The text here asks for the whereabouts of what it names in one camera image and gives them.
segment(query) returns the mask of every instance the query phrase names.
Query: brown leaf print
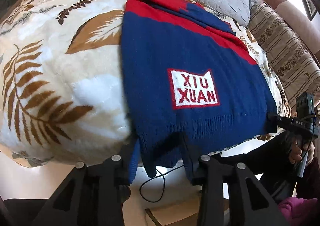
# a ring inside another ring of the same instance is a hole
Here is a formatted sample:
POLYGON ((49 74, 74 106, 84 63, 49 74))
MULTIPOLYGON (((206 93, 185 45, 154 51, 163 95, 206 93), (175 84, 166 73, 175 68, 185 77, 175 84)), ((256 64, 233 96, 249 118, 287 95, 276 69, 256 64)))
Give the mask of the brown leaf print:
POLYGON ((256 38, 252 35, 252 33, 249 30, 245 29, 245 31, 247 32, 247 36, 251 42, 257 41, 256 38))
POLYGON ((39 106, 44 100, 46 100, 53 93, 54 91, 45 91, 33 96, 24 108, 29 109, 29 108, 34 108, 36 106, 39 106))
POLYGON ((35 46, 35 45, 37 45, 39 42, 41 42, 42 40, 40 40, 40 41, 36 41, 36 42, 32 42, 32 43, 30 43, 30 44, 28 44, 27 46, 24 46, 22 49, 21 49, 21 51, 23 51, 24 49, 27 49, 27 48, 30 48, 30 47, 32 47, 32 46, 35 46))
POLYGON ((29 136, 29 132, 28 132, 28 128, 27 128, 27 122, 26 122, 26 118, 24 116, 24 113, 22 113, 22 123, 23 123, 23 131, 26 135, 26 140, 28 141, 29 144, 31 144, 31 140, 30 140, 30 136, 29 136))
POLYGON ((35 125, 33 124, 33 121, 32 121, 32 120, 30 121, 30 131, 31 131, 31 134, 33 135, 35 141, 36 141, 39 145, 42 145, 42 142, 41 142, 40 139, 39 139, 38 132, 37 132, 36 127, 35 127, 35 125))
POLYGON ((60 134, 60 135, 64 136, 65 138, 71 140, 71 138, 60 127, 57 127, 57 126, 51 124, 50 128, 52 130, 54 130, 55 132, 57 132, 58 134, 60 134))
POLYGON ((24 7, 24 9, 22 10, 22 12, 26 12, 29 11, 30 9, 33 8, 33 4, 26 4, 26 6, 24 7))
POLYGON ((42 137, 45 139, 45 141, 47 141, 48 144, 50 144, 50 141, 47 139, 46 134, 45 134, 44 131, 42 130, 41 124, 40 124, 39 121, 37 122, 37 125, 38 125, 39 131, 40 131, 42 137))
POLYGON ((39 71, 30 71, 27 72, 25 75, 22 76, 22 78, 19 80, 19 82, 17 83, 17 87, 22 87, 25 84, 27 84, 32 78, 34 78, 35 76, 41 75, 43 74, 42 72, 39 71))
POLYGON ((10 130, 11 130, 11 119, 12 119, 13 102, 14 102, 15 93, 16 93, 16 88, 14 88, 11 91, 8 99, 8 126, 10 130))
POLYGON ((60 98, 61 98, 61 96, 54 97, 54 98, 50 99, 49 101, 47 101, 45 104, 43 104, 42 107, 39 109, 37 117, 40 118, 45 113, 47 113, 50 110, 50 108, 52 108, 60 98))
POLYGON ((92 110, 91 106, 75 106, 71 110, 68 108, 73 104, 73 101, 66 103, 60 103, 57 105, 58 101, 61 99, 61 96, 53 96, 56 92, 52 90, 45 90, 43 86, 49 82, 45 80, 35 80, 32 81, 34 77, 43 75, 42 72, 32 70, 27 71, 30 68, 39 68, 41 64, 30 62, 30 60, 36 59, 42 52, 37 52, 36 54, 30 54, 36 52, 42 46, 38 42, 33 42, 23 47, 22 50, 19 49, 18 52, 12 56, 9 62, 5 65, 4 70, 4 102, 3 106, 7 106, 7 116, 8 116, 8 127, 11 130, 12 115, 14 112, 14 128, 19 141, 22 140, 22 136, 29 144, 32 144, 32 140, 39 145, 43 145, 43 140, 48 144, 51 144, 51 141, 61 144, 58 137, 64 137, 68 140, 71 138, 61 129, 60 124, 75 122, 79 118, 83 117, 88 111, 92 110), (17 81, 16 75, 22 73, 22 77, 17 81), (19 91, 17 87, 24 87, 21 95, 18 95, 19 91), (21 99, 27 99, 26 105, 24 106, 21 99), (37 116, 34 116, 29 109, 39 107, 37 116), (60 118, 59 122, 54 119, 59 118, 59 115, 63 115, 60 118))
POLYGON ((18 60, 16 61, 16 63, 24 62, 24 61, 26 61, 26 60, 35 60, 41 53, 42 53, 42 52, 38 52, 38 53, 33 54, 33 55, 21 57, 20 59, 18 59, 18 60))
POLYGON ((20 53, 20 55, 34 52, 34 51, 36 51, 37 49, 39 49, 40 47, 41 47, 41 45, 36 46, 36 47, 33 47, 33 48, 30 48, 30 49, 27 49, 27 50, 25 50, 25 51, 22 51, 22 52, 20 53))
POLYGON ((90 106, 77 106, 72 110, 68 111, 60 120, 57 122, 60 124, 66 124, 77 121, 83 117, 88 111, 92 110, 90 106))
POLYGON ((25 71, 26 69, 29 68, 37 68, 37 67, 41 67, 41 64, 39 63, 34 63, 34 62, 26 62, 21 64, 17 69, 16 69, 16 74, 25 71))
POLYGON ((26 4, 31 4, 32 2, 34 2, 35 0, 30 0, 29 2, 27 2, 26 4))
POLYGON ((11 59, 8 61, 8 63, 4 66, 4 68, 3 68, 3 73, 2 73, 2 74, 4 74, 5 71, 9 68, 9 66, 11 66, 11 64, 13 63, 13 61, 14 61, 15 57, 17 56, 17 54, 18 54, 18 53, 14 54, 14 55, 11 57, 11 59))
POLYGON ((47 135, 50 137, 50 139, 53 142, 56 142, 57 144, 61 144, 60 141, 58 140, 57 136, 50 130, 50 128, 48 128, 48 126, 46 124, 44 125, 44 131, 47 133, 47 135))
POLYGON ((65 111, 69 106, 73 104, 73 101, 69 101, 59 105, 49 116, 49 120, 57 118, 63 111, 65 111))
POLYGON ((85 7, 86 4, 91 3, 91 1, 95 0, 80 0, 79 2, 71 5, 70 7, 64 9, 62 12, 59 13, 58 17, 56 18, 60 25, 63 24, 64 19, 69 15, 69 12, 75 9, 79 9, 81 7, 85 7))
POLYGON ((10 73, 12 71, 13 64, 14 64, 14 61, 12 61, 12 63, 10 64, 9 69, 4 74, 4 76, 3 76, 3 84, 5 84, 5 82, 7 81, 7 78, 9 77, 9 75, 10 75, 10 73))
POLYGON ((15 110, 15 112, 14 112, 14 129, 16 130, 16 134, 17 134, 17 137, 18 137, 19 141, 21 141, 19 122, 20 122, 20 117, 19 117, 19 102, 17 102, 17 104, 16 104, 16 110, 15 110))
POLYGON ((8 91, 9 91, 9 88, 10 88, 10 86, 12 84, 12 81, 13 81, 13 76, 9 79, 7 85, 5 86, 4 102, 7 100, 8 91))
POLYGON ((39 88, 41 88, 45 84, 48 84, 48 82, 44 81, 44 80, 38 80, 38 81, 34 81, 34 82, 30 83, 29 85, 27 85, 24 88, 24 90, 20 96, 20 99, 27 98, 27 97, 31 96, 31 94, 36 92, 39 88))
POLYGON ((120 43, 124 11, 113 10, 85 22, 73 36, 66 54, 120 43))

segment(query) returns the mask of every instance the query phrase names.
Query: pink fabric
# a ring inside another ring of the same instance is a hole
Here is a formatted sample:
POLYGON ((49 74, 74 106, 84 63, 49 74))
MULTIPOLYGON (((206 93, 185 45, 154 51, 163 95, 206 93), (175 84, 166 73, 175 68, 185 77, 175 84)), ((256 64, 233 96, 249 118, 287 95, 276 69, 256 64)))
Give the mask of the pink fabric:
POLYGON ((298 199, 296 197, 289 197, 279 204, 279 209, 290 226, 301 226, 304 222, 312 218, 317 210, 316 204, 318 199, 298 199))

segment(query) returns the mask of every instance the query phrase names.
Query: striped cushion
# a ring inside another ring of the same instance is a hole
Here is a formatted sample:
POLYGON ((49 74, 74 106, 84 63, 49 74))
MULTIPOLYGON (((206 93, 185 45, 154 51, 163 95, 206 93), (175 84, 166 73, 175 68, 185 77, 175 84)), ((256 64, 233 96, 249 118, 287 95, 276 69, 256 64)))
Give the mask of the striped cushion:
POLYGON ((278 75, 292 113, 295 99, 305 90, 320 102, 320 69, 299 36, 265 3, 254 5, 248 29, 267 53, 270 68, 278 75))

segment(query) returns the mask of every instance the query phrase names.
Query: metal screw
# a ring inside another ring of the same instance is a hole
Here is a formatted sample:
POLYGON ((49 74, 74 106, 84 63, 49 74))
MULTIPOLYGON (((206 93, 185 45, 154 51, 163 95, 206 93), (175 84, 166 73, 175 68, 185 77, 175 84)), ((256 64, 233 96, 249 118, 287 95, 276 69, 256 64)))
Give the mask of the metal screw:
POLYGON ((113 157, 111 157, 112 161, 119 161, 121 159, 121 156, 119 156, 118 154, 115 154, 113 157))
POLYGON ((80 168, 84 167, 84 163, 83 162, 76 162, 75 167, 80 169, 80 168))
POLYGON ((244 163, 237 163, 237 167, 239 168, 239 169, 245 169, 245 164, 244 163))
POLYGON ((210 160, 210 156, 208 156, 207 154, 204 154, 201 156, 201 160, 202 161, 209 161, 210 160))

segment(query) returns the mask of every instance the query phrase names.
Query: leaf pattern blanket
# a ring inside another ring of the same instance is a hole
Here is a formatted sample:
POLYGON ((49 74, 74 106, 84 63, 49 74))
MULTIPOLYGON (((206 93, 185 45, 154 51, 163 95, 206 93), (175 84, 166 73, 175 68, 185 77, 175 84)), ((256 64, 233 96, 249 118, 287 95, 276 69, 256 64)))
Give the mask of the leaf pattern blanket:
MULTIPOLYGON (((0 151, 28 167, 93 165, 128 143, 132 127, 120 64, 126 1, 21 0, 0 23, 0 151)), ((218 16, 257 61, 278 113, 289 116, 264 51, 248 30, 218 16)))

